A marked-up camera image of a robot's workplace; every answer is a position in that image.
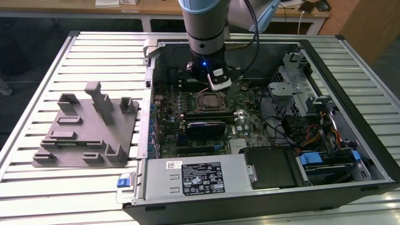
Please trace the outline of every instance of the wooden desk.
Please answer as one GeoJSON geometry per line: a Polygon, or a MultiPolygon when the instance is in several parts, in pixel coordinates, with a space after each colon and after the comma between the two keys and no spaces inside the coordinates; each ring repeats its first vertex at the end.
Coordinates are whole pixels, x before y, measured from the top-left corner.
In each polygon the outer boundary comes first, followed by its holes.
{"type": "MultiPolygon", "coordinates": [[[[272,22],[294,22],[298,23],[298,18],[301,12],[294,9],[282,9],[278,8],[276,10],[276,14],[273,16],[272,22]]],[[[146,20],[150,19],[182,19],[181,17],[181,10],[177,0],[144,0],[142,8],[140,11],[141,14],[146,15],[146,20]]],[[[312,13],[304,14],[301,22],[302,23],[312,23],[306,34],[308,35],[317,35],[320,28],[324,24],[326,18],[329,18],[329,12],[318,12],[314,8],[312,13]]]]}
{"type": "MultiPolygon", "coordinates": [[[[181,20],[181,10],[177,0],[140,0],[137,5],[120,5],[118,8],[94,8],[96,0],[0,0],[1,17],[38,18],[101,18],[140,19],[142,31],[150,32],[150,20],[181,20]]],[[[312,23],[306,34],[317,35],[329,12],[316,9],[304,14],[301,22],[312,23]]],[[[273,22],[298,22],[297,9],[278,8],[273,22]]]]}

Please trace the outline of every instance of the warning label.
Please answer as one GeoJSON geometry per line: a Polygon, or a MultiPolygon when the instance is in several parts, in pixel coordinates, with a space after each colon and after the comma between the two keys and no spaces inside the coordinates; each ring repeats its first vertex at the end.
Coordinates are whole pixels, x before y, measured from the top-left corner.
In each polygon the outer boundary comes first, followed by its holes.
{"type": "Polygon", "coordinates": [[[185,196],[224,193],[220,162],[181,165],[181,183],[185,196]]]}

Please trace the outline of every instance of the barcode sticker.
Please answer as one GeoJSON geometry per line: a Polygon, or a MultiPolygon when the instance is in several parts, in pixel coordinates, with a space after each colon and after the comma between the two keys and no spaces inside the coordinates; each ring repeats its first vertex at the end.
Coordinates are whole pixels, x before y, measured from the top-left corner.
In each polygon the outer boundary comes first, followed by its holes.
{"type": "Polygon", "coordinates": [[[166,161],[166,169],[180,169],[181,161],[166,161]]]}

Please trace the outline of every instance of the aluminum extrusion table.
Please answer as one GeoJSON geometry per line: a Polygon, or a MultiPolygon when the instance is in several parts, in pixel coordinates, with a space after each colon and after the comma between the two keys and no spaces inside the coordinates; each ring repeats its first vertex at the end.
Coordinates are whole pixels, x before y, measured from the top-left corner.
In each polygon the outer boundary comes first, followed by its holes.
{"type": "MultiPolygon", "coordinates": [[[[82,91],[85,82],[100,81],[101,91],[110,98],[132,97],[144,106],[149,89],[142,51],[154,42],[149,39],[184,38],[181,33],[70,33],[0,152],[0,225],[137,224],[116,203],[116,181],[136,166],[140,121],[124,168],[34,168],[32,156],[56,117],[60,94],[89,98],[82,91]]],[[[252,36],[233,34],[232,38],[252,36]]],[[[392,156],[400,160],[400,101],[346,41],[333,36],[261,35],[261,39],[278,38],[309,40],[392,156]]],[[[228,224],[398,224],[398,208],[400,193],[392,191],[333,210],[246,218],[228,224]]]]}

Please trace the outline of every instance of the floor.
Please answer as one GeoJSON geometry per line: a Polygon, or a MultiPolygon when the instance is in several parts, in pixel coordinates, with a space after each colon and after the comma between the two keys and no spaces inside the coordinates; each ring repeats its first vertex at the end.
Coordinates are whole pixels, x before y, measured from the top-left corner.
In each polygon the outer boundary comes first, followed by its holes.
{"type": "MultiPolygon", "coordinates": [[[[182,21],[158,20],[152,22],[152,26],[156,32],[184,32],[182,21]]],[[[29,70],[25,73],[18,76],[1,76],[5,82],[10,82],[13,94],[10,96],[0,95],[0,148],[20,119],[70,30],[141,31],[141,23],[138,20],[122,19],[85,19],[84,22],[80,19],[62,19],[60,27],[54,27],[50,19],[0,18],[0,38],[4,35],[14,38],[29,62],[29,70]]],[[[393,42],[372,66],[397,97],[400,97],[398,61],[400,39],[393,42]]]]}

